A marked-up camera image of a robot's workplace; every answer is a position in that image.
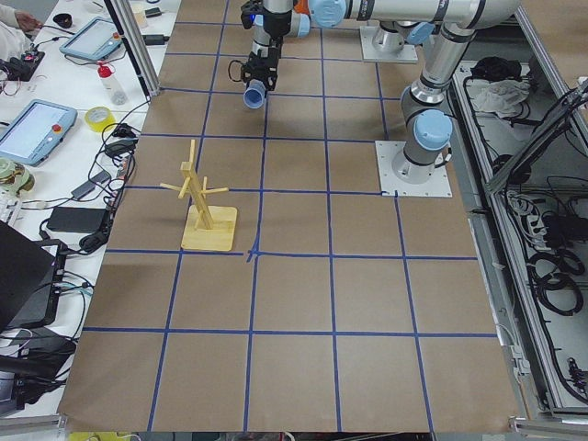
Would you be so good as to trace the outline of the light blue plastic cup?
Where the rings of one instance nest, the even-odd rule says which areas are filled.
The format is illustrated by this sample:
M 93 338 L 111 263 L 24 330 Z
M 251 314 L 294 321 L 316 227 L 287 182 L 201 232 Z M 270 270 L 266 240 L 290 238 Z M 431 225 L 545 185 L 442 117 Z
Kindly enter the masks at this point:
M 250 109 L 259 109 L 266 102 L 266 86 L 262 81 L 252 79 L 243 92 L 243 102 Z

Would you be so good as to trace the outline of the wooden cup tree stand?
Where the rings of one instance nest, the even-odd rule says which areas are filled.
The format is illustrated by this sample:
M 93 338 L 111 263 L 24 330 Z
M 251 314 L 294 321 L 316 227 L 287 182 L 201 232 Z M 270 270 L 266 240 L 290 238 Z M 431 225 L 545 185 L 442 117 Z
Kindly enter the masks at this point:
M 207 188 L 208 178 L 198 178 L 194 166 L 195 156 L 196 141 L 192 140 L 188 160 L 180 165 L 183 184 L 180 187 L 160 184 L 163 188 L 176 191 L 179 199 L 186 195 L 191 198 L 181 246 L 185 250 L 229 252 L 232 249 L 238 210 L 208 203 L 207 195 L 228 192 L 229 188 Z

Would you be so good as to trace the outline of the orange can with silver lid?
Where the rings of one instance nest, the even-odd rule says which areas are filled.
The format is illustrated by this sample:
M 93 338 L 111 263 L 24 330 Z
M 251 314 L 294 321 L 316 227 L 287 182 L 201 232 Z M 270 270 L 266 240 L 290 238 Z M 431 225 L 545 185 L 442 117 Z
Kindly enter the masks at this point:
M 294 5 L 294 10 L 299 14 L 310 14 L 309 1 L 308 0 L 297 0 Z

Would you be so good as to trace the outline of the red capped squeeze bottle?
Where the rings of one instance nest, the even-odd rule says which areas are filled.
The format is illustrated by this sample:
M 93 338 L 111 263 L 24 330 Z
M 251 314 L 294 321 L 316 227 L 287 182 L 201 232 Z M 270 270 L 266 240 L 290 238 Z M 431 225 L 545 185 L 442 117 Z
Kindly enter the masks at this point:
M 97 74 L 107 91 L 110 101 L 116 106 L 125 104 L 128 98 L 115 77 L 114 71 L 106 63 L 99 62 Z

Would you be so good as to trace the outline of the yellow tape roll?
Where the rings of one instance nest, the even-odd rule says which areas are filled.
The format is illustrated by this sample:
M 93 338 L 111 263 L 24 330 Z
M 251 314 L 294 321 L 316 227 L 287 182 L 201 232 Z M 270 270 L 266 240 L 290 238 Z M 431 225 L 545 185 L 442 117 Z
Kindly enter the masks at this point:
M 117 124 L 111 110 L 103 106 L 88 109 L 84 120 L 90 130 L 96 133 L 112 130 Z

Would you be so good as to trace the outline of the far blue teach pendant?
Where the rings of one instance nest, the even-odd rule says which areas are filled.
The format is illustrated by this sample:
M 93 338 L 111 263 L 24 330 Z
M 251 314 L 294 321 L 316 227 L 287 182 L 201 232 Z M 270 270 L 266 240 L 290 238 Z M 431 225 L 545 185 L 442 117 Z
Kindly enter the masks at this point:
M 109 19 L 95 17 L 71 36 L 59 50 L 63 55 L 97 62 L 105 60 L 121 43 L 115 24 Z

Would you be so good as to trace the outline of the blue teach pendant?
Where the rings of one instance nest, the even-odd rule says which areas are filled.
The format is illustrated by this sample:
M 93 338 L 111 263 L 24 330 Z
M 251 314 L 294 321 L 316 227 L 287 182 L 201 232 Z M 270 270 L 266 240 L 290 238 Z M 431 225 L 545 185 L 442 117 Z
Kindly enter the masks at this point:
M 75 124 L 77 110 L 39 99 L 32 100 L 1 135 L 1 156 L 37 166 Z
M 121 43 L 115 24 L 109 19 L 95 17 L 71 36 L 59 50 L 63 55 L 97 62 L 105 60 Z

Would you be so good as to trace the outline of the black bowl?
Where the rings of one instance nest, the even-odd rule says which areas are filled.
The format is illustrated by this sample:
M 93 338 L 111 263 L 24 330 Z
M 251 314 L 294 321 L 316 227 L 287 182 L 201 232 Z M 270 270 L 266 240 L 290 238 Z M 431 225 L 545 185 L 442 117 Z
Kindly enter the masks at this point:
M 73 26 L 73 17 L 68 13 L 56 14 L 52 20 L 60 28 L 70 29 Z

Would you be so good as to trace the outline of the white crumpled cloth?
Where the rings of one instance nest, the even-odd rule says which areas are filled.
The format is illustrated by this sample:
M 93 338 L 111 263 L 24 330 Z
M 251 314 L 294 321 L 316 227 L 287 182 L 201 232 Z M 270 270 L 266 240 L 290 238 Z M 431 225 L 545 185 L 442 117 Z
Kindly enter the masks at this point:
M 528 98 L 530 85 L 516 80 L 502 80 L 485 85 L 472 99 L 476 111 L 495 113 L 500 118 L 515 116 Z

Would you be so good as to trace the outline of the near blue teach pendant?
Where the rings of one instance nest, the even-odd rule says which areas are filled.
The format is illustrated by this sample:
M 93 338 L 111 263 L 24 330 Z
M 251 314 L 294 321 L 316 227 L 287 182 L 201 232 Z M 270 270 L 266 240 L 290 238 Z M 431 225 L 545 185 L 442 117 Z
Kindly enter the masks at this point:
M 32 100 L 1 135 L 1 156 L 37 166 L 75 124 L 77 110 L 39 99 Z

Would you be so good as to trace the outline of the black power adapter brick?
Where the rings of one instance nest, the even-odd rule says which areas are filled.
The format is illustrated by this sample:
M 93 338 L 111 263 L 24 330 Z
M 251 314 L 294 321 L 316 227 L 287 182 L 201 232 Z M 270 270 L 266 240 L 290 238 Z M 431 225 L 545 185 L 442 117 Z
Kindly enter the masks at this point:
M 47 228 L 52 232 L 94 233 L 101 228 L 106 215 L 105 209 L 57 207 L 49 217 Z

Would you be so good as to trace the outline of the black laptop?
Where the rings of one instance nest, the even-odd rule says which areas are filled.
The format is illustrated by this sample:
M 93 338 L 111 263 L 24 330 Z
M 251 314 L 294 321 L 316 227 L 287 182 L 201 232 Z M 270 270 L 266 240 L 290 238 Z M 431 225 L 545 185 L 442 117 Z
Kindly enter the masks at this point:
M 31 241 L 1 224 L 1 329 L 34 329 L 54 322 L 61 295 L 66 245 Z

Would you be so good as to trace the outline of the aluminium frame post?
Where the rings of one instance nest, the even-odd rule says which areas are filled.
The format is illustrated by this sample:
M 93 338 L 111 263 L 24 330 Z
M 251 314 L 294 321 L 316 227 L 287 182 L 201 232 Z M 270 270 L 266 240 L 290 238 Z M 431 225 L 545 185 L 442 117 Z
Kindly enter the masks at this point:
M 159 79 L 130 3 L 124 0 L 105 0 L 104 3 L 122 38 L 143 94 L 146 98 L 157 96 L 160 93 Z

